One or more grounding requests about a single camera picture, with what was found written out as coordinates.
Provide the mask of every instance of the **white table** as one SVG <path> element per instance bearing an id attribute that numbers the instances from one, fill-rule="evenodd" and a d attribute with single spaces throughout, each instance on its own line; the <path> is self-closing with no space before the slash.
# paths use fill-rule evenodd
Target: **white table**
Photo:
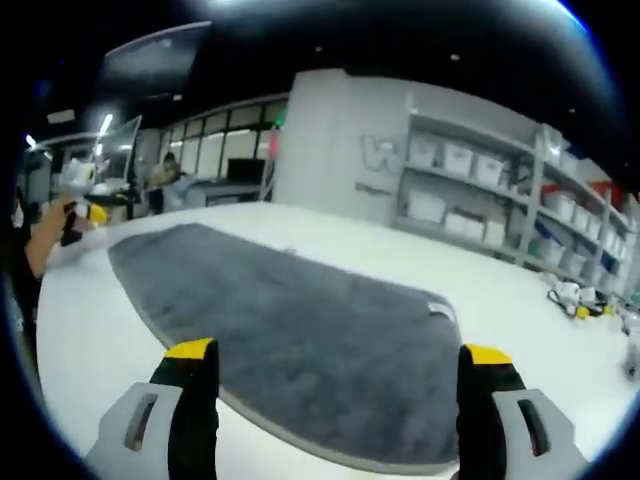
<path id="1" fill-rule="evenodd" d="M 572 323 L 532 272 L 410 234 L 303 209 L 238 204 L 169 213 L 90 232 L 53 252 L 39 304 L 38 363 L 52 421 L 84 456 L 107 409 L 148 381 L 165 349 L 139 319 L 107 257 L 133 234 L 200 222 L 347 271 L 423 288 L 453 304 L 463 340 L 502 349 L 530 388 L 576 426 L 593 459 L 630 406 L 619 364 L 626 345 L 611 320 Z M 292 447 L 218 403 L 221 480 L 374 479 Z M 449 479 L 453 471 L 436 477 Z"/>

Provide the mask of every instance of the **ceiling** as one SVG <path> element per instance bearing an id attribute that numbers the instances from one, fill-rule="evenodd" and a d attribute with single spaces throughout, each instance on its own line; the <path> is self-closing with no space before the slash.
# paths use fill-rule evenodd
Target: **ceiling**
<path id="1" fill-rule="evenodd" d="M 288 91 L 295 72 L 342 67 L 353 75 L 446 86 L 505 105 L 563 132 L 629 191 L 639 94 L 633 18 L 622 2 L 571 0 L 111 0 L 47 2 L 33 18 L 36 139 L 86 131 L 105 108 L 162 126 L 235 100 Z M 180 101 L 120 98 L 95 89 L 103 55 L 165 28 L 212 20 Z M 451 55 L 459 56 L 453 61 Z M 48 125 L 73 108 L 75 122 Z"/>

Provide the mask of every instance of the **gray rug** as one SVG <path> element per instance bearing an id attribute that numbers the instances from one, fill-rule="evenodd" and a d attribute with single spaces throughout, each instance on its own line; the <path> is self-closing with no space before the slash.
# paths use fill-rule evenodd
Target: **gray rug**
<path id="1" fill-rule="evenodd" d="M 127 238 L 109 255 L 167 347 L 217 339 L 221 398 L 270 433 L 381 473 L 456 460 L 461 342 L 443 298 L 201 224 Z"/>

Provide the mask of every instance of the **desk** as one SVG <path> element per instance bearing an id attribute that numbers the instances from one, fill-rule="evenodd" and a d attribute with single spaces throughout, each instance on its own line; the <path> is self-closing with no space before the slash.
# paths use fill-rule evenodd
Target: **desk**
<path id="1" fill-rule="evenodd" d="M 148 381 L 163 346 L 116 279 L 107 248 L 127 236 L 177 224 L 212 228 L 343 270 L 423 288 L 453 304 L 463 340 L 508 352 L 525 383 L 540 388 L 576 426 L 593 459 L 615 431 L 635 390 L 619 364 L 626 337 L 612 321 L 572 323 L 546 299 L 538 276 L 511 264 L 364 222 L 304 209 L 244 203 L 168 213 L 97 229 L 56 249 L 44 277 L 38 363 L 52 421 L 86 455 L 107 409 Z M 397 478 L 355 472 L 313 457 L 218 403 L 221 479 Z M 453 472 L 436 477 L 449 479 Z"/>

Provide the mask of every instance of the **yellow object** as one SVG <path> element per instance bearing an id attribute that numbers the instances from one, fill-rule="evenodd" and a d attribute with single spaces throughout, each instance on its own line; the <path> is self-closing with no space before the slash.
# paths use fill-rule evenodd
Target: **yellow object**
<path id="1" fill-rule="evenodd" d="M 167 350 L 164 358 L 193 358 L 203 359 L 207 345 L 213 341 L 213 338 L 201 338 L 200 340 L 192 340 L 190 342 L 182 342 L 173 348 Z"/>
<path id="2" fill-rule="evenodd" d="M 89 205 L 89 214 L 87 215 L 87 218 L 98 225 L 103 225 L 107 223 L 109 216 L 104 208 L 99 205 L 91 204 Z"/>
<path id="3" fill-rule="evenodd" d="M 576 318 L 579 318 L 580 320 L 589 318 L 589 309 L 587 307 L 578 307 L 576 309 Z"/>
<path id="4" fill-rule="evenodd" d="M 466 344 L 466 346 L 471 351 L 474 365 L 504 365 L 512 363 L 511 357 L 498 349 L 470 344 Z"/>

